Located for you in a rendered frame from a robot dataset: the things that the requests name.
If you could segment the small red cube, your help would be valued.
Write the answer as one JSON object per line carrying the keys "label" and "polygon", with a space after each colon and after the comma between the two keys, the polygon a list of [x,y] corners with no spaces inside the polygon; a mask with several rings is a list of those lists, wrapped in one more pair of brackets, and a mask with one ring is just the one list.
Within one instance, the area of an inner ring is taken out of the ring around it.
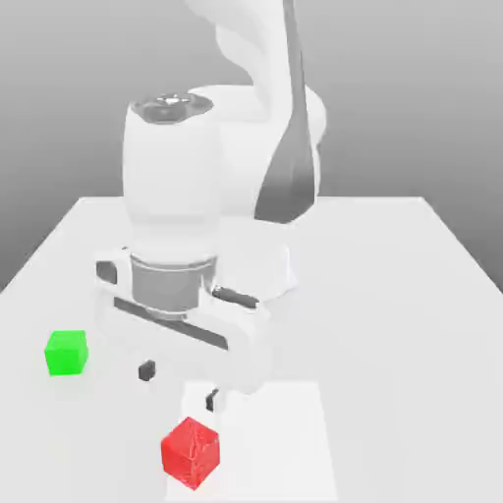
{"label": "small red cube", "polygon": [[219,433],[186,417],[160,442],[164,472],[196,490],[220,464]]}

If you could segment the small green cube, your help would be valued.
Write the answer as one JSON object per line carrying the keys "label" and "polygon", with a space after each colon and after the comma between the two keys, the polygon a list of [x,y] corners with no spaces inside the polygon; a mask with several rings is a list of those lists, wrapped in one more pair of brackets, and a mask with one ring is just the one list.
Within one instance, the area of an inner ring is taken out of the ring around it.
{"label": "small green cube", "polygon": [[44,356],[50,376],[82,374],[88,359],[85,332],[53,331],[44,348]]}

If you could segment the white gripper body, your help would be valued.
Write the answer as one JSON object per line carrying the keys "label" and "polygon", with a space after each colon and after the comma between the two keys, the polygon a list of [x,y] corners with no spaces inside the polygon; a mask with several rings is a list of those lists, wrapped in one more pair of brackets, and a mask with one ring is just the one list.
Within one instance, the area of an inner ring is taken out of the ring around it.
{"label": "white gripper body", "polygon": [[95,294],[96,324],[112,344],[172,364],[186,379],[251,394],[271,369],[270,313],[199,295],[183,320],[159,319],[107,289]]}

